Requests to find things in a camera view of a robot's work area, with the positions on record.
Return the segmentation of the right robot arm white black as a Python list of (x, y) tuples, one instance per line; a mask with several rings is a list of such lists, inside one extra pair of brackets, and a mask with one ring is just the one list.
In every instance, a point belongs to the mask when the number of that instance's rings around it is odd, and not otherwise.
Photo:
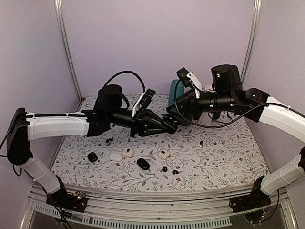
[(300, 141), (305, 140), (304, 114), (282, 104), (257, 88), (243, 90), (238, 67), (223, 64), (211, 69), (212, 91), (204, 91), (193, 72), (181, 68), (177, 76), (190, 90), (167, 108), (187, 122), (199, 120), (202, 113), (232, 112), (256, 123), (276, 127)]

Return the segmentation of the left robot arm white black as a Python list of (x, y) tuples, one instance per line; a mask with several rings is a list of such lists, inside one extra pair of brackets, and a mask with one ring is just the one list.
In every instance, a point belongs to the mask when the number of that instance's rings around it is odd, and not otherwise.
[(7, 159), (24, 169), (38, 182), (60, 207), (67, 207), (71, 197), (64, 191), (60, 180), (31, 151), (30, 142), (40, 138), (58, 136), (99, 136), (110, 130), (111, 124), (127, 127), (130, 136), (173, 134), (180, 124), (171, 114), (159, 117), (148, 109), (155, 91), (144, 92), (132, 109), (123, 108), (128, 102), (122, 88), (110, 84), (98, 91), (94, 108), (75, 113), (35, 114), (18, 108), (8, 129)]

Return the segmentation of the black earbud charging case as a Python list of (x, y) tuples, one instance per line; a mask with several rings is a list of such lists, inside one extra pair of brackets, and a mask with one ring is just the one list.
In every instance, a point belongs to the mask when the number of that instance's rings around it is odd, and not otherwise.
[(181, 124), (179, 119), (172, 114), (165, 114), (162, 116), (162, 119), (168, 126), (167, 132), (169, 134), (174, 134), (177, 131), (178, 126)]

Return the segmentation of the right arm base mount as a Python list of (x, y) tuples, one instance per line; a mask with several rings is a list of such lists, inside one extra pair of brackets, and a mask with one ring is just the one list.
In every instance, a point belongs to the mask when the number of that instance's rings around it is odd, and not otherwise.
[(233, 213), (252, 210), (271, 204), (270, 195), (266, 195), (260, 189), (263, 178), (264, 176), (261, 176), (255, 181), (249, 194), (230, 199), (229, 207), (233, 210)]

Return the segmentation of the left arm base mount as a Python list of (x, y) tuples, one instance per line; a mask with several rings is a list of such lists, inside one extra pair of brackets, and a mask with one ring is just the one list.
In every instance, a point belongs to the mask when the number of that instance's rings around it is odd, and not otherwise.
[(78, 198), (78, 195), (68, 194), (65, 190), (58, 190), (48, 194), (46, 203), (58, 208), (84, 213), (87, 207), (86, 197)]

